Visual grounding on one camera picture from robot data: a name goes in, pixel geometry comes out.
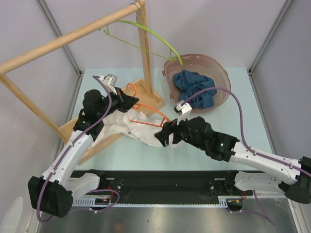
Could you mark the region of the orange clothes hanger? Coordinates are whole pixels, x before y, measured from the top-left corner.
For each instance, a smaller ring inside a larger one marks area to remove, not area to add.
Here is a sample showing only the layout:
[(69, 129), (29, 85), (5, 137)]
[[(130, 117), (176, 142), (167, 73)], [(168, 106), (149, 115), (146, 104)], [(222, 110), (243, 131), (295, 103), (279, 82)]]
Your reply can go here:
[(166, 121), (171, 121), (164, 113), (160, 111), (160, 109), (165, 105), (164, 99), (155, 91), (153, 91), (152, 95), (149, 96), (145, 90), (144, 80), (128, 83), (123, 91), (129, 96), (139, 98), (139, 102), (133, 107), (137, 112), (143, 112), (147, 117), (151, 117), (153, 114), (161, 116), (160, 123), (151, 123), (152, 126), (162, 128)]

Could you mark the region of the white printed t shirt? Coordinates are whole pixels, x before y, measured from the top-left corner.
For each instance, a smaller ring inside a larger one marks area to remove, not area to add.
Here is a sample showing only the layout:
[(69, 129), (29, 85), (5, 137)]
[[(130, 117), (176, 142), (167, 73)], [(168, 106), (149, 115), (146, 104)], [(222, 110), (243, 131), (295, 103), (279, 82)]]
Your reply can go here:
[(163, 145), (154, 134), (161, 131), (159, 125), (160, 119), (151, 119), (143, 112), (137, 112), (134, 109), (126, 113), (115, 111), (103, 119), (104, 127), (100, 131), (97, 139), (91, 145), (95, 147), (97, 144), (114, 134), (124, 134), (140, 141), (150, 147), (160, 148)]

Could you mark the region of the blue t shirt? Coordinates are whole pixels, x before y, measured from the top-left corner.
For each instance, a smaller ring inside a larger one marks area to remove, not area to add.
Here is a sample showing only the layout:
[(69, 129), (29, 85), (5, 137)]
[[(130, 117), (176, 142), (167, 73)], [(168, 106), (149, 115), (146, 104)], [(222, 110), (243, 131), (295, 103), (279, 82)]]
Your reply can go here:
[[(203, 89), (215, 87), (212, 78), (185, 69), (173, 75), (173, 83), (180, 90), (178, 101), (186, 100)], [(216, 94), (217, 90), (203, 92), (192, 98), (189, 104), (192, 108), (207, 109), (213, 107), (213, 97)]]

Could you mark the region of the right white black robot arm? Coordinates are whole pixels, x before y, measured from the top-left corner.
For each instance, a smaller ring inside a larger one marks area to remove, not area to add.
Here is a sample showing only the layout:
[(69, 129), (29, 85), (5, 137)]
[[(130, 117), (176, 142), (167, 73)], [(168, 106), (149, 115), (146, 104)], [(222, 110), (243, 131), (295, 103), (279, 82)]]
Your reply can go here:
[(254, 149), (238, 138), (214, 131), (202, 117), (166, 122), (155, 138), (167, 147), (169, 137), (173, 144), (183, 141), (202, 151), (217, 161), (234, 162), (253, 167), (272, 179), (279, 181), (277, 189), (285, 197), (302, 204), (311, 202), (311, 160), (308, 157), (291, 159), (275, 154), (265, 154)]

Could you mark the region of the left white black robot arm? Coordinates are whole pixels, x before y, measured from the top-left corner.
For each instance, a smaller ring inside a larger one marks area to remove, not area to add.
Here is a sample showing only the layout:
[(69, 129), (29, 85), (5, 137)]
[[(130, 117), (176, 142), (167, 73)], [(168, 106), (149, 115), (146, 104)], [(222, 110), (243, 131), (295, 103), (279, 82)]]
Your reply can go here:
[(106, 97), (96, 89), (85, 92), (83, 108), (69, 141), (40, 177), (33, 176), (28, 181), (31, 206), (37, 214), (44, 212), (63, 218), (73, 203), (85, 194), (90, 191), (102, 194), (107, 190), (107, 181), (96, 173), (85, 173), (74, 181), (69, 179), (84, 153), (102, 131), (103, 119), (115, 111), (126, 113), (138, 101), (137, 97), (125, 94), (118, 87)]

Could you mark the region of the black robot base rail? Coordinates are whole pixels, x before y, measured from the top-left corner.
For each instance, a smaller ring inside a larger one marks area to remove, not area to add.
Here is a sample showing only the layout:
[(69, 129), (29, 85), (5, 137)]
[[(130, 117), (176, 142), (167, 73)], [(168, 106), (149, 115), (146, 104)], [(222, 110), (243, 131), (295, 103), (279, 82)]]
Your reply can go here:
[(237, 171), (104, 171), (99, 189), (112, 188), (120, 204), (216, 204), (220, 196), (249, 197), (252, 191), (235, 186)]

